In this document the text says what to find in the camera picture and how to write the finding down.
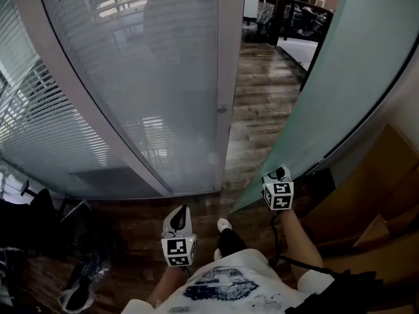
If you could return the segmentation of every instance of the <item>hardwood floor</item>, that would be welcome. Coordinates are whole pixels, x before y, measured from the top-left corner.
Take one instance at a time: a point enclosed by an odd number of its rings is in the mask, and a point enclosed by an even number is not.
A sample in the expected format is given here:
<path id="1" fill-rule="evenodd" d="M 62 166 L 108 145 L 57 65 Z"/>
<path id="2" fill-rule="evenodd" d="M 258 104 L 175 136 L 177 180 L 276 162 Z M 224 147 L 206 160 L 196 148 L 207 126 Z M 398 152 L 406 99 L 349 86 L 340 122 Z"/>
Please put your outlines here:
<path id="1" fill-rule="evenodd" d="M 217 219 L 227 217 L 268 154 L 295 106 L 298 89 L 298 81 L 273 47 L 243 43 L 222 191 L 170 200 L 91 201 L 94 212 L 110 223 L 126 240 L 128 248 L 113 260 L 111 274 L 85 313 L 120 313 L 130 299 L 148 297 L 166 267 L 160 246 L 162 221 L 180 204 L 191 208 L 193 229 L 198 236 L 192 272 L 213 260 Z M 297 198 L 294 205 L 297 208 L 304 205 L 304 199 Z M 274 237 L 268 225 L 271 216 L 265 202 L 258 201 L 228 218 L 248 247 L 272 256 Z M 73 264 L 47 258 L 27 260 L 24 273 L 27 289 L 59 311 L 56 298 Z"/>

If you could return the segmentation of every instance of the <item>person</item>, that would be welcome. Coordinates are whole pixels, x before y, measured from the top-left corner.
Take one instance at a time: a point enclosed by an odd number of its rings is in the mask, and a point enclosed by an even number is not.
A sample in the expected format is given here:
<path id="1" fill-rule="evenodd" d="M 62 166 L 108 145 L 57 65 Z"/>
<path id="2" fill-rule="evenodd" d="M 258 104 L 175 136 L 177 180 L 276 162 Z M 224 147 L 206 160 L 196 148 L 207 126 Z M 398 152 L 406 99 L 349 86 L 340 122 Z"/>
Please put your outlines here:
<path id="1" fill-rule="evenodd" d="M 321 256 L 292 209 L 280 215 L 288 257 L 323 267 Z M 330 275 L 291 266 L 297 290 L 284 284 L 257 250 L 248 249 L 231 224 L 220 218 L 214 262 L 194 273 L 183 285 L 183 271 L 167 267 L 147 302 L 131 300 L 122 314 L 158 313 L 285 313 L 309 295 L 323 292 Z"/>

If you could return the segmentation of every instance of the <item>horizontal blinds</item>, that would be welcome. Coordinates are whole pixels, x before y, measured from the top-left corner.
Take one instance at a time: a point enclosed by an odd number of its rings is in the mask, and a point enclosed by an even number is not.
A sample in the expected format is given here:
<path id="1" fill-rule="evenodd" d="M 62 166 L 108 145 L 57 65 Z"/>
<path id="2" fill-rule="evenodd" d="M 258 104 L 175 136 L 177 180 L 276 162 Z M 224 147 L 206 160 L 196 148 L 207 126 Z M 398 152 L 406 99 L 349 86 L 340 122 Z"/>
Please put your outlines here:
<path id="1" fill-rule="evenodd" d="M 34 50 L 15 0 L 0 0 L 0 80 L 0 148 L 8 163 L 68 196 L 155 196 L 151 188 L 140 189 L 146 184 L 64 96 Z M 91 178 L 99 173 L 106 182 L 115 172 L 123 173 L 137 192 L 103 187 Z"/>
<path id="2" fill-rule="evenodd" d="M 43 2 L 78 76 L 127 143 L 175 194 L 213 190 L 217 0 Z"/>

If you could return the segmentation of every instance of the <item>shoe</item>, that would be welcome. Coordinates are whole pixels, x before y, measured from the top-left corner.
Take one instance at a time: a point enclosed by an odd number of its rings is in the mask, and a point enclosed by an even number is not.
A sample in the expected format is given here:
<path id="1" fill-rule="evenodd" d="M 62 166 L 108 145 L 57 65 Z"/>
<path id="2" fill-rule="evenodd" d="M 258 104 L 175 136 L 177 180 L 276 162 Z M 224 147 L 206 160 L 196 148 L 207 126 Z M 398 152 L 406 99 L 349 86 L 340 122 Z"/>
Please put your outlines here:
<path id="1" fill-rule="evenodd" d="M 233 227 L 231 226 L 231 223 L 229 221 L 227 221 L 225 218 L 220 218 L 217 222 L 217 228 L 219 232 L 223 232 L 224 229 L 228 228 L 228 229 L 233 229 Z"/>
<path id="2" fill-rule="evenodd" d="M 223 255 L 221 254 L 220 249 L 214 251 L 214 262 L 218 259 L 222 259 Z"/>

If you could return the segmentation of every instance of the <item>white t-shirt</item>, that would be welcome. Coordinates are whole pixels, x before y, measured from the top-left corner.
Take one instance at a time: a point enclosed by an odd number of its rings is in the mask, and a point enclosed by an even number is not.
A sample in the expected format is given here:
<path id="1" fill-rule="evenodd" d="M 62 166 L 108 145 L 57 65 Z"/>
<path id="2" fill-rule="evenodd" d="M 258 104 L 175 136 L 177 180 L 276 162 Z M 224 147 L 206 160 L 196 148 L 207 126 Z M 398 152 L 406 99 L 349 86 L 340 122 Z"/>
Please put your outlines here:
<path id="1" fill-rule="evenodd" d="M 310 270 L 294 290 L 259 251 L 246 249 L 200 268 L 156 309 L 134 299 L 122 314 L 284 313 L 309 295 L 322 293 L 332 282 L 330 275 Z"/>

